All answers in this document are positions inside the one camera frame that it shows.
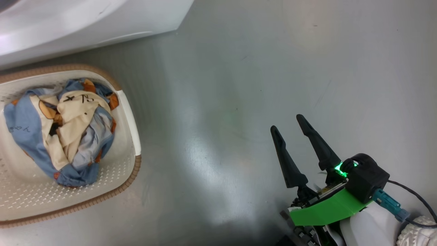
white washing machine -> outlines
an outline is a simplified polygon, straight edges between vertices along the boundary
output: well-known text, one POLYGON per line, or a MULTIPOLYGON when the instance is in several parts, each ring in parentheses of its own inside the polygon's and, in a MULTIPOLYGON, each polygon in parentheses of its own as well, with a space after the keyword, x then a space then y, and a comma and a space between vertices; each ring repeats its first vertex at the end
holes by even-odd
POLYGON ((0 0, 0 69, 175 30, 193 0, 0 0))

crumpled fabric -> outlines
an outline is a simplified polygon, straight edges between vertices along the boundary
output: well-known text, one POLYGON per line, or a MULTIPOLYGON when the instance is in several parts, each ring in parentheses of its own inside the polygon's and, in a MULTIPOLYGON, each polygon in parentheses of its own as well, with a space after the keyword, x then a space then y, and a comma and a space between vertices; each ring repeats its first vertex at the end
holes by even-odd
POLYGON ((4 108, 15 142, 57 183, 94 183, 98 163, 114 140, 111 111, 118 98, 111 89, 86 78, 65 88, 28 90, 4 108))

stainless steel floor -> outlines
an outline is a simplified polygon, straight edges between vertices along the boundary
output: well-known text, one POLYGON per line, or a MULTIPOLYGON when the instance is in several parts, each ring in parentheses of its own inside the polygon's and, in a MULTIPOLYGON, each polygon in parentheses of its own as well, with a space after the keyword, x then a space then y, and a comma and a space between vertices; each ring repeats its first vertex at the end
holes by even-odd
POLYGON ((310 183, 324 180, 298 113, 342 158, 370 154, 437 205, 435 10, 432 0, 198 0, 176 32, 18 68, 109 71, 143 162, 124 193, 1 230, 0 245, 273 245, 295 190, 271 125, 310 183))

laundry basket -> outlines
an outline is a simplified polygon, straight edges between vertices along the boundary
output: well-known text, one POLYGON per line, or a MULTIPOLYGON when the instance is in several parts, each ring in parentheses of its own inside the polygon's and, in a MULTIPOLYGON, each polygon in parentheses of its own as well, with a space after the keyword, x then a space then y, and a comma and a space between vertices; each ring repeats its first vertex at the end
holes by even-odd
POLYGON ((26 225, 69 214, 124 191, 141 165, 141 146, 129 102, 107 73, 88 65, 72 64, 0 76, 0 228, 26 225), (68 188, 49 178, 14 142, 3 109, 30 88, 64 86, 68 79, 86 77, 117 93, 112 111, 117 122, 114 142, 101 160, 97 181, 68 188))

blue cloth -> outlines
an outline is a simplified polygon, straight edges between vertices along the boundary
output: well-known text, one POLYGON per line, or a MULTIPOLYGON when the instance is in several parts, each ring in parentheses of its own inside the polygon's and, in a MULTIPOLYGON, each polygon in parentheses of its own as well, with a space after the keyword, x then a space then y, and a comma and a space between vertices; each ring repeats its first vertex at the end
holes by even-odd
MULTIPOLYGON (((57 183, 65 186, 84 186, 97 180, 99 165, 96 159, 99 154, 99 159, 103 158, 112 145, 114 134, 111 131, 113 124, 115 124, 114 119, 108 111, 98 106, 89 126, 82 135, 72 163, 57 170, 43 142, 45 139, 42 135, 42 120, 38 113, 40 109, 35 108, 30 96, 58 93, 59 100, 66 92, 84 90, 84 81, 85 78, 69 80, 60 93, 59 90, 49 88, 29 90, 15 105, 10 103, 4 108, 6 124, 15 142, 49 177, 55 178, 57 183)), ((101 84, 94 83, 94 86, 96 94, 109 103, 109 99, 106 97, 112 94, 112 91, 101 84)))

